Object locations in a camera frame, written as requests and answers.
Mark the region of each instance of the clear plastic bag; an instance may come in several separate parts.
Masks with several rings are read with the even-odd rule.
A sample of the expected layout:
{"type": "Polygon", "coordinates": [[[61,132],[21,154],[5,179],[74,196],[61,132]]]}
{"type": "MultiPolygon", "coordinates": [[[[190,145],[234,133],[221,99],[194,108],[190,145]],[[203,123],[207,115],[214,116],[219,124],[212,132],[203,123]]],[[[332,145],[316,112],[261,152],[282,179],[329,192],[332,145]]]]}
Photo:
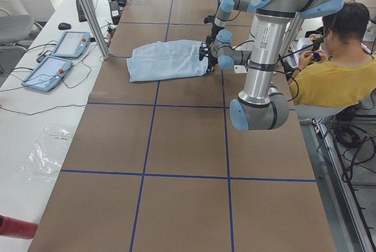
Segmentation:
{"type": "Polygon", "coordinates": [[[19,182],[54,183],[76,127],[48,124],[15,175],[19,182]]]}

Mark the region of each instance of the computer mouse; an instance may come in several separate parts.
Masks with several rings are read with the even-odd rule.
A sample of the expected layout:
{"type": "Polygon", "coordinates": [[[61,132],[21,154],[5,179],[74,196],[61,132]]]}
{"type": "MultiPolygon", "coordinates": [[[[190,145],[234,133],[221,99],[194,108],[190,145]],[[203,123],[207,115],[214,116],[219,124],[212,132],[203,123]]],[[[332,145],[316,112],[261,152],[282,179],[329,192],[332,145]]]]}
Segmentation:
{"type": "Polygon", "coordinates": [[[65,22],[62,22],[62,23],[59,24],[58,29],[59,29],[59,30],[68,30],[68,29],[70,29],[71,27],[72,27],[71,24],[69,24],[69,23],[65,23],[65,22]]]}

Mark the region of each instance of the white cloth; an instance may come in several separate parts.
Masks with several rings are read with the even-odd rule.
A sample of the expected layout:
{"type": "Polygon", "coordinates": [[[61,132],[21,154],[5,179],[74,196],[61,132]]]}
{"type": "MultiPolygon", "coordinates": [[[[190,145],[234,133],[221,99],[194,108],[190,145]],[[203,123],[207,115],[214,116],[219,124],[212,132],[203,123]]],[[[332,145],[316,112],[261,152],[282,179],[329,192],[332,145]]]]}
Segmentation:
{"type": "Polygon", "coordinates": [[[202,42],[179,40],[140,46],[127,59],[130,82],[202,76],[207,58],[199,61],[202,42]]]}

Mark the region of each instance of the blue tablet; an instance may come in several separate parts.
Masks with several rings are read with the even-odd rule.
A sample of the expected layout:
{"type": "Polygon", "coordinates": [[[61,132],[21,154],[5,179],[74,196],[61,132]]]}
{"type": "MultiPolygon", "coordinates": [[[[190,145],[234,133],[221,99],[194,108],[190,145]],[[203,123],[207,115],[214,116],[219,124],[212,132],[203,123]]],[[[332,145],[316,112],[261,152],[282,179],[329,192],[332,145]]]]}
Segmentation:
{"type": "Polygon", "coordinates": [[[61,36],[51,55],[61,58],[80,57],[90,43],[89,32],[66,31],[61,36]]]}
{"type": "Polygon", "coordinates": [[[72,61],[55,56],[47,56],[21,82],[21,85],[26,88],[49,92],[57,86],[71,68],[72,61]]]}

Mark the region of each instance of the red cylinder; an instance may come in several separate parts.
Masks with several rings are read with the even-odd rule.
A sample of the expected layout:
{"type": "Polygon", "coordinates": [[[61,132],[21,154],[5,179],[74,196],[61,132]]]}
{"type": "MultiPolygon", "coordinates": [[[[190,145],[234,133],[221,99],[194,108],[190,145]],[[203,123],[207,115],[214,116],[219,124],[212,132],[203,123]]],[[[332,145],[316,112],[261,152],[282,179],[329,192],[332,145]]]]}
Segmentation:
{"type": "Polygon", "coordinates": [[[38,225],[0,215],[0,236],[32,239],[38,225]]]}

